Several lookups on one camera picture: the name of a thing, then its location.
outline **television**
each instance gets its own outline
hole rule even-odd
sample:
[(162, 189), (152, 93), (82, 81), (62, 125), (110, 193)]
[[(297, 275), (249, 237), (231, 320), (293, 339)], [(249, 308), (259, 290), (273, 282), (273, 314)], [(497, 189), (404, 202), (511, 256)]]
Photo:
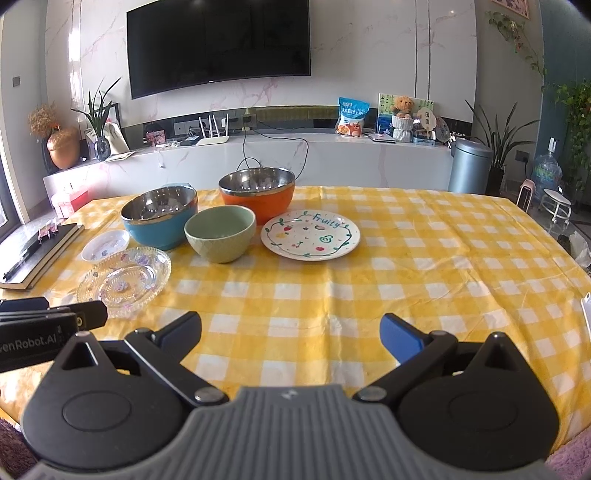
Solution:
[(309, 0), (159, 0), (127, 12), (131, 98), (310, 76)]

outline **silver trash can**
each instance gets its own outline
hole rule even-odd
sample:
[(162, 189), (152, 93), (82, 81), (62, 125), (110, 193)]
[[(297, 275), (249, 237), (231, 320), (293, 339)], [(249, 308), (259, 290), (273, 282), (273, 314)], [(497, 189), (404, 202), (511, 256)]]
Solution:
[(481, 143), (459, 138), (452, 146), (449, 192), (484, 194), (491, 169), (492, 150)]

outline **orange bowl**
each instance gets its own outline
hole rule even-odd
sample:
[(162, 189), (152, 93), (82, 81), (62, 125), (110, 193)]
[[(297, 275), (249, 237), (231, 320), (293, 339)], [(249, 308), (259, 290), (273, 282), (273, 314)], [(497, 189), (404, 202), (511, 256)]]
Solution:
[(295, 175), (286, 168), (248, 168), (230, 173), (219, 181), (224, 203), (250, 208), (255, 212), (257, 225), (264, 225), (284, 213), (295, 187)]

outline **purple fabric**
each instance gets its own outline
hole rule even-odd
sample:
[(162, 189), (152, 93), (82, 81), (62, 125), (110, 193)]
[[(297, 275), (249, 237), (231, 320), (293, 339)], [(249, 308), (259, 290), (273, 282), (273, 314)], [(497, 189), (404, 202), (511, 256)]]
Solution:
[(10, 423), (0, 419), (0, 466), (12, 478), (19, 478), (37, 463), (22, 436)]
[(550, 455), (546, 465), (564, 480), (579, 480), (591, 469), (591, 427)]

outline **glass vase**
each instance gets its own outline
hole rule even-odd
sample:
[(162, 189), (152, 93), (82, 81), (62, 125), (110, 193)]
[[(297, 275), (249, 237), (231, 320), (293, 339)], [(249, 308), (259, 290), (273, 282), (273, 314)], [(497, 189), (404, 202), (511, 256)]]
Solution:
[(105, 137), (96, 137), (95, 153), (99, 161), (105, 161), (111, 156), (111, 145)]

